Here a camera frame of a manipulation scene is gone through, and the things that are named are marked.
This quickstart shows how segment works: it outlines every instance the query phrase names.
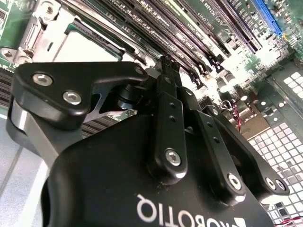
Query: perforated metal panel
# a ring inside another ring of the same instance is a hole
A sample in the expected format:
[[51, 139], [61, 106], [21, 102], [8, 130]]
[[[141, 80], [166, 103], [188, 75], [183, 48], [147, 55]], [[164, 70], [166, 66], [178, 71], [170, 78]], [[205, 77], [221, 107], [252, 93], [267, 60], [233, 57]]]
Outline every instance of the perforated metal panel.
[[[290, 196], [270, 205], [268, 214], [276, 224], [303, 216], [303, 144], [291, 128], [282, 123], [249, 140], [255, 150], [285, 180]], [[303, 227], [302, 220], [288, 227]]]
[[284, 80], [284, 83], [286, 83], [293, 92], [303, 99], [303, 77], [299, 72], [295, 72], [290, 77], [287, 77]]

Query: motherboard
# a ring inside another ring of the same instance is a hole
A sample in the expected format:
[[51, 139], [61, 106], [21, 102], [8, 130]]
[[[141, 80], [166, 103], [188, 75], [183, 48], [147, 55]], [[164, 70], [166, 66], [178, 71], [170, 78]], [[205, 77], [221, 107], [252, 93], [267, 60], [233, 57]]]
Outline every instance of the motherboard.
[[2, 0], [0, 67], [27, 62], [135, 61], [181, 65], [198, 99], [303, 60], [300, 0]]

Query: capacitor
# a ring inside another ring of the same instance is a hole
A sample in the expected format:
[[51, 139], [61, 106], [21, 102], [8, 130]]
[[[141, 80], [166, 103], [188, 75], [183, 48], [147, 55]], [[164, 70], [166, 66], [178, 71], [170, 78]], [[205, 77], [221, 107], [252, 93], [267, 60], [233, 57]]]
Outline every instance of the capacitor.
[[228, 86], [227, 86], [227, 84], [225, 83], [224, 80], [220, 80], [218, 82], [218, 88], [219, 88], [221, 93], [224, 93], [224, 92], [228, 91]]
[[242, 101], [246, 101], [248, 96], [241, 87], [236, 88], [236, 92]]
[[248, 97], [250, 102], [252, 102], [253, 104], [257, 104], [259, 102], [258, 96], [253, 91], [250, 91], [248, 93]]
[[227, 80], [228, 84], [229, 84], [230, 86], [232, 86], [232, 87], [235, 86], [235, 85], [237, 84], [237, 79], [236, 79], [235, 76], [232, 75], [231, 73], [227, 74], [227, 75], [225, 76], [225, 79]]

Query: robotiq logo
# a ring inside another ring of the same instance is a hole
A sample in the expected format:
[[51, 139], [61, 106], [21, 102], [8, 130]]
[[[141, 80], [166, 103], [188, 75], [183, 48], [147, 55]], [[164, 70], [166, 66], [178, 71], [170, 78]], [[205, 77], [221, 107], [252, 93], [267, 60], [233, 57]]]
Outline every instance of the robotiq logo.
[[[245, 220], [243, 218], [234, 218], [234, 224], [225, 223], [213, 218], [205, 219], [202, 215], [191, 215], [186, 210], [181, 210], [178, 213], [178, 223], [174, 223], [173, 208], [169, 206], [169, 218], [165, 218], [163, 215], [163, 204], [158, 203], [158, 207], [149, 199], [144, 198], [138, 194], [139, 202], [137, 204], [137, 213], [140, 219], [147, 223], [159, 222], [159, 226], [164, 227], [246, 227]], [[149, 206], [152, 209], [152, 213], [144, 214], [142, 206]], [[187, 225], [185, 226], [183, 217], [187, 216]]]

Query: silver screw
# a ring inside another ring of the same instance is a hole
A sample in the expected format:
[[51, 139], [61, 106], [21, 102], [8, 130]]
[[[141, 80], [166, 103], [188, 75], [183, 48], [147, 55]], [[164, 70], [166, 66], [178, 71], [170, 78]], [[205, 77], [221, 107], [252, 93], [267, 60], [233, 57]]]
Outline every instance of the silver screw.
[[213, 111], [213, 113], [214, 113], [215, 115], [218, 115], [218, 114], [219, 114], [218, 111], [217, 111], [216, 109], [212, 109], [212, 111]]
[[281, 181], [276, 180], [276, 183], [283, 191], [286, 191], [286, 187]]
[[82, 102], [81, 96], [74, 91], [66, 91], [63, 94], [63, 99], [72, 105], [78, 105]]
[[33, 81], [41, 86], [50, 86], [53, 83], [53, 79], [42, 73], [33, 75]]
[[272, 189], [272, 190], [275, 190], [276, 189], [276, 186], [274, 184], [274, 182], [272, 180], [270, 180], [268, 177], [265, 178], [266, 182], [268, 183], [269, 187]]
[[181, 158], [174, 150], [167, 149], [165, 156], [169, 163], [171, 163], [173, 166], [179, 166], [181, 164]]
[[234, 187], [234, 189], [241, 190], [241, 182], [234, 174], [228, 174], [228, 180], [229, 183], [231, 183], [231, 185]]
[[191, 90], [189, 90], [188, 88], [186, 88], [185, 90], [186, 90], [186, 93], [188, 93], [190, 96], [192, 96], [192, 95], [193, 95], [192, 91], [191, 91]]
[[136, 67], [135, 70], [136, 70], [137, 73], [143, 74], [142, 70], [139, 67]]

